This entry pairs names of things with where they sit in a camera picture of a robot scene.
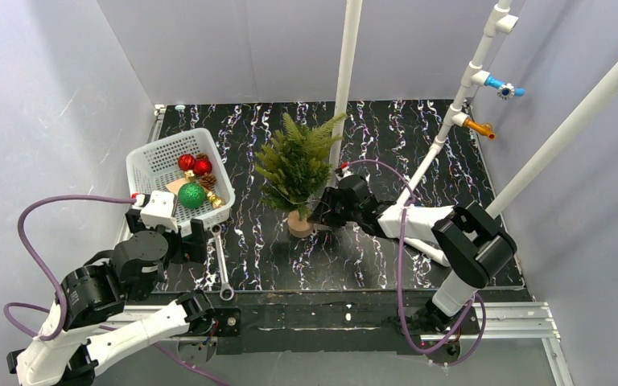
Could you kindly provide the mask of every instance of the gold ornament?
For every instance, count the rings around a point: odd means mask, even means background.
[[[191,183],[194,183],[198,179],[198,176],[193,170],[186,170],[185,174],[186,179]]]
[[[207,173],[200,177],[200,185],[207,189],[214,188],[214,184],[216,183],[216,177],[212,173]]]
[[[205,194],[207,195],[207,200],[209,200],[209,203],[212,205],[212,208],[219,209],[226,204],[226,202],[218,195],[215,195],[213,191],[210,191],[206,187],[203,187],[203,189]]]

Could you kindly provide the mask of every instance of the orange valve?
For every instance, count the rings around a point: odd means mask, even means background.
[[[470,118],[465,118],[463,126],[473,129],[480,135],[484,135],[491,140],[496,139],[496,133],[494,133],[494,127],[491,123],[477,123]]]

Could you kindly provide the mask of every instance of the perforated basket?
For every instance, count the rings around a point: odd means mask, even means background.
[[[186,209],[180,204],[176,208],[176,220],[181,226],[183,236],[191,234],[191,219],[201,219],[206,228],[229,219],[231,206],[236,195],[231,187],[229,175],[221,161],[207,129],[184,131],[155,142],[148,143],[126,156],[126,175],[129,179],[129,190],[132,193],[151,193],[152,191],[167,191],[167,184],[181,179],[183,171],[177,161],[183,154],[205,153],[212,163],[212,173],[216,177],[214,193],[226,204],[218,209],[205,201],[197,209]]]

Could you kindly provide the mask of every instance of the robotic arm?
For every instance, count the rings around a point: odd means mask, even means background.
[[[325,189],[309,220],[331,227],[354,221],[371,236],[392,239],[399,237],[402,209],[394,201],[378,201],[362,176],[347,175],[337,187]],[[406,237],[438,244],[452,269],[409,322],[426,331],[444,331],[475,292],[513,258],[517,246],[476,202],[455,207],[409,207],[405,222]]]
[[[204,292],[196,291],[128,326],[93,334],[120,314],[127,301],[147,299],[170,260],[183,255],[185,247],[176,243],[181,240],[174,218],[176,197],[154,191],[136,199],[134,212],[127,214],[129,219],[139,211],[138,221],[130,223],[134,235],[101,253],[107,262],[84,265],[66,276],[61,286],[68,308],[61,310],[54,302],[29,347],[8,355],[10,372],[17,374],[21,386],[89,386],[120,359],[173,335],[206,333],[221,318]],[[67,313],[63,330],[54,339],[42,340],[56,329],[61,312]]]

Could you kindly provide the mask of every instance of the green glitter ball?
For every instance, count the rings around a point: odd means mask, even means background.
[[[186,209],[196,209],[207,200],[207,194],[197,183],[187,183],[179,189],[179,202]]]

